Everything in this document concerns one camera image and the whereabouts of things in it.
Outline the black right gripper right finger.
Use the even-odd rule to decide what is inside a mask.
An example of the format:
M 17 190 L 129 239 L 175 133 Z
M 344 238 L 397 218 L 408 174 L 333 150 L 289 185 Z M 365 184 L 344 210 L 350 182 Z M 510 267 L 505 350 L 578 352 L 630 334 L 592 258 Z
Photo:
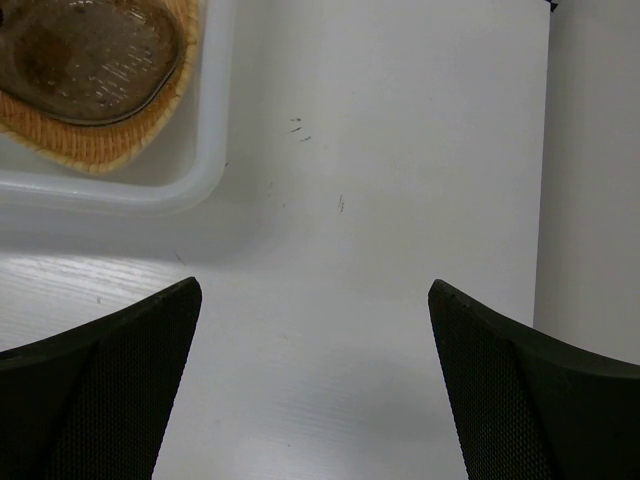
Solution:
M 636 479 L 639 368 L 437 280 L 431 325 L 471 479 Z

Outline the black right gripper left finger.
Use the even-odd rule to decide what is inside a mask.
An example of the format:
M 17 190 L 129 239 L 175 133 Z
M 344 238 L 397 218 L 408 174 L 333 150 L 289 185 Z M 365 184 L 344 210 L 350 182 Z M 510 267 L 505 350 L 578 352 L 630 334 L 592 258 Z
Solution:
M 186 278 L 1 354 L 4 479 L 149 479 L 201 310 Z

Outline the translucent white plastic bin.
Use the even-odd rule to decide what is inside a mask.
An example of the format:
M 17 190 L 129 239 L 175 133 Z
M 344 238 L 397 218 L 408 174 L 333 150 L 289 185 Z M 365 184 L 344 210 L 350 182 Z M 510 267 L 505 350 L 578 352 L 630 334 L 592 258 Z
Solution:
M 104 175 L 56 165 L 1 137 L 1 204 L 124 216 L 190 208 L 223 175 L 236 2 L 200 4 L 200 42 L 186 94 L 166 127 L 126 166 Z

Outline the woven bamboo fan tray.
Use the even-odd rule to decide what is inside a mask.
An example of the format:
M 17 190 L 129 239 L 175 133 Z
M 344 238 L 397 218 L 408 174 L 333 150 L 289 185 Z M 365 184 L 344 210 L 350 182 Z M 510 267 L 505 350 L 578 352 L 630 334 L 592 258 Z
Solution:
M 50 117 L 1 91 L 1 132 L 19 145 L 70 169 L 92 174 L 118 169 L 166 126 L 189 86 L 198 57 L 200 4 L 163 1 L 184 29 L 185 48 L 169 81 L 142 110 L 122 121 L 80 126 Z

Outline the smoky glass plate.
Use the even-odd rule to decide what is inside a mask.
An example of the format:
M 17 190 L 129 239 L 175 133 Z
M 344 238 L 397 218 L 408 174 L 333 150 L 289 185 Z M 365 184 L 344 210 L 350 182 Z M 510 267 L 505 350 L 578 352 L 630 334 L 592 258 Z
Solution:
M 57 120 L 102 126 L 149 104 L 184 29 L 163 1 L 4 1 L 1 91 Z

